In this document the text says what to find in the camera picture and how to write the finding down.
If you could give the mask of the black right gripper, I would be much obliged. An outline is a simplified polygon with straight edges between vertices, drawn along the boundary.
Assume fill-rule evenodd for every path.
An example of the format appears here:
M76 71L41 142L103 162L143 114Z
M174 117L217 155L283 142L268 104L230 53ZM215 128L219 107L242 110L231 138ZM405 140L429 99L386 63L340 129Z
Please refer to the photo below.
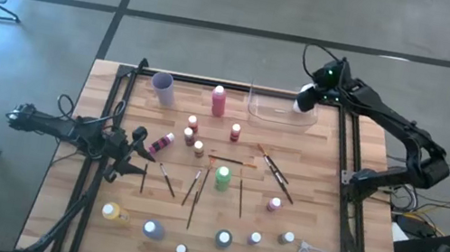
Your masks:
M322 100L336 101L346 106L345 84L350 78L350 64L347 60L327 62L313 73L313 89L305 89L297 94L295 111L303 113L310 111Z

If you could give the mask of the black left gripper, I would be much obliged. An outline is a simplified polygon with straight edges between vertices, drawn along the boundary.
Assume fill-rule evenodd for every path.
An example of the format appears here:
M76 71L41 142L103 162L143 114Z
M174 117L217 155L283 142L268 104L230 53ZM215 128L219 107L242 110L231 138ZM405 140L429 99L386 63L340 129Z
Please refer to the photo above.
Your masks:
M131 143L127 141L125 130L120 127L115 128L108 134L105 154L112 158L114 162L104 170L103 176L107 182L113 182L118 174L145 175L145 171L131 164L130 159L132 159L131 154L136 151L140 157L155 162L155 158L144 147L147 134L145 127L139 126L132 132L133 141Z

